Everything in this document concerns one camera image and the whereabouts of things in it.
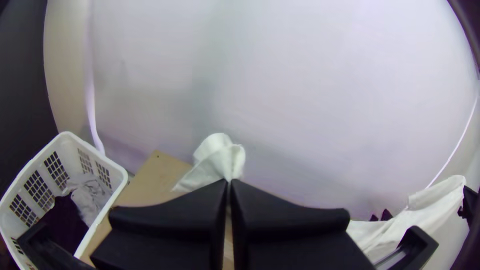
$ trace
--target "white fabric backdrop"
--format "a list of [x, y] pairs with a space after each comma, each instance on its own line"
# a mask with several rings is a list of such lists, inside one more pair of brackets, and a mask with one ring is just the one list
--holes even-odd
[[92, 25], [107, 156], [190, 161], [223, 132], [248, 183], [357, 218], [430, 183], [479, 86], [441, 0], [102, 0]]

